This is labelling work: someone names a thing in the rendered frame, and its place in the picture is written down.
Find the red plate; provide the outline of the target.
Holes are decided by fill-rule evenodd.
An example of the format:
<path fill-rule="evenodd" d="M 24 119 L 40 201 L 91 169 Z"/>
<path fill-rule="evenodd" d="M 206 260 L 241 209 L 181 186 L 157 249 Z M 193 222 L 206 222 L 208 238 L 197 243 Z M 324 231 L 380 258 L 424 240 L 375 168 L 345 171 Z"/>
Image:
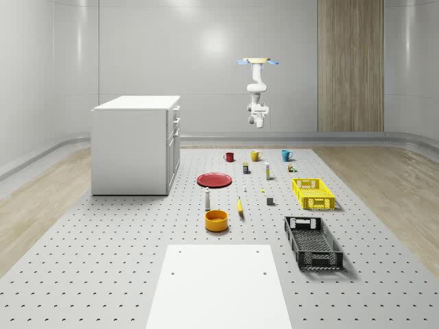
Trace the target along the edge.
<path fill-rule="evenodd" d="M 224 173 L 204 173 L 197 178 L 200 186 L 209 188 L 222 188 L 232 183 L 232 178 Z"/>

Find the yellow basket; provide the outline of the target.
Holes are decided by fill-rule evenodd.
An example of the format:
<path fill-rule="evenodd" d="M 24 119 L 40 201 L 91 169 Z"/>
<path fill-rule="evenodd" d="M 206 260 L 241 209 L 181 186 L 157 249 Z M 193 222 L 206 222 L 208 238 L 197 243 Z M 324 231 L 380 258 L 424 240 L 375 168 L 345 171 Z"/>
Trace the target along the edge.
<path fill-rule="evenodd" d="M 293 178 L 292 189 L 304 209 L 334 209 L 335 196 L 319 178 Z"/>

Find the yellow bowl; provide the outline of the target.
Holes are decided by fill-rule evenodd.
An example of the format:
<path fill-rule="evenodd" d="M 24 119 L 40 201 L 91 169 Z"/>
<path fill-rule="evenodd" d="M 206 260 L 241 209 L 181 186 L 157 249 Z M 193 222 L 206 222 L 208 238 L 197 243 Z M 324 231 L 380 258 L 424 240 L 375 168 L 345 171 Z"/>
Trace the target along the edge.
<path fill-rule="evenodd" d="M 223 210 L 210 210 L 205 213 L 205 228 L 221 232 L 228 228 L 228 214 Z"/>

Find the white cabinet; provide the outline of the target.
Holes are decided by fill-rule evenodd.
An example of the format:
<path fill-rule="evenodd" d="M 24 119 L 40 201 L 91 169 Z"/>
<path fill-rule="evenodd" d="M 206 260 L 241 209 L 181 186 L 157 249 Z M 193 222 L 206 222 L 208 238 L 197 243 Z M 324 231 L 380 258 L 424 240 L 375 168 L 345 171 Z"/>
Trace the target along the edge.
<path fill-rule="evenodd" d="M 120 96 L 92 110 L 92 194 L 169 194 L 180 164 L 179 100 Z"/>

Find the dark grey basket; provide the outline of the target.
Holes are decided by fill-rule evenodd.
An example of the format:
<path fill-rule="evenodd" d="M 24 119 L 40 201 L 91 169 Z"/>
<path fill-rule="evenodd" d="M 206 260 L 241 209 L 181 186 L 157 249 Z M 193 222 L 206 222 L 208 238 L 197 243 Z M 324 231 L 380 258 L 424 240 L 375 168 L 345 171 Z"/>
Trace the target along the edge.
<path fill-rule="evenodd" d="M 343 252 L 319 217 L 284 217 L 284 230 L 303 269 L 342 269 Z"/>

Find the white board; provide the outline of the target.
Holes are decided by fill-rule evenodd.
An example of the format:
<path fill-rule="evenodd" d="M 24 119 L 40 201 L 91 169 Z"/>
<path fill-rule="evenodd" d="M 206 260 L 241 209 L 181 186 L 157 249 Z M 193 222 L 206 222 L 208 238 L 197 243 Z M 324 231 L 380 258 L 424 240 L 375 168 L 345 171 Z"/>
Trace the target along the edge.
<path fill-rule="evenodd" d="M 291 329 L 269 245 L 169 245 L 146 329 Z"/>

